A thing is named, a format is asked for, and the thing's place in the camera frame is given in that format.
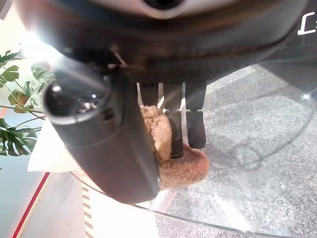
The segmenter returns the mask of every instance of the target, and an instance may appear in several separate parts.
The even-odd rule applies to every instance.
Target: brown plush toy
[[[183,157],[171,159],[171,128],[168,117],[154,106],[141,106],[140,109],[159,162],[161,190],[203,180],[209,171],[209,160],[205,154],[184,144]]]

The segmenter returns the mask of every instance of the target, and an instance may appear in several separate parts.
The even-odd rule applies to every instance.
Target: gray floor
[[[242,231],[317,237],[317,115],[303,94],[257,65],[208,86],[210,173],[170,191],[156,209]],[[79,193],[74,178],[55,178],[23,237],[83,237]],[[244,238],[161,216],[156,223],[161,238]]]

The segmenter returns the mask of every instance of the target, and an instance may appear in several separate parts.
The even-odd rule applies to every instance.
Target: plant stem
[[[21,87],[21,85],[15,80],[14,81],[21,89],[23,89],[22,87]]]
[[[33,116],[35,116],[37,119],[41,119],[41,120],[45,120],[45,117],[39,117],[38,115],[34,114],[33,112],[29,112],[30,114],[32,114]]]
[[[9,108],[9,109],[14,109],[13,107],[2,106],[2,105],[0,105],[0,108]],[[20,109],[22,109],[22,110],[24,110],[24,111],[26,111],[26,112],[32,112],[32,113],[42,113],[42,114],[43,114],[43,112],[41,112],[41,111],[35,111],[35,110],[31,110],[31,109],[24,109],[24,108],[20,108]]]
[[[15,127],[18,127],[18,126],[20,126],[20,125],[23,125],[23,124],[25,124],[25,123],[27,123],[27,122],[30,122],[30,121],[33,121],[33,120],[43,119],[43,118],[45,118],[45,117],[29,119],[29,120],[26,120],[26,121],[24,121],[24,122],[22,122],[22,123],[16,125]]]

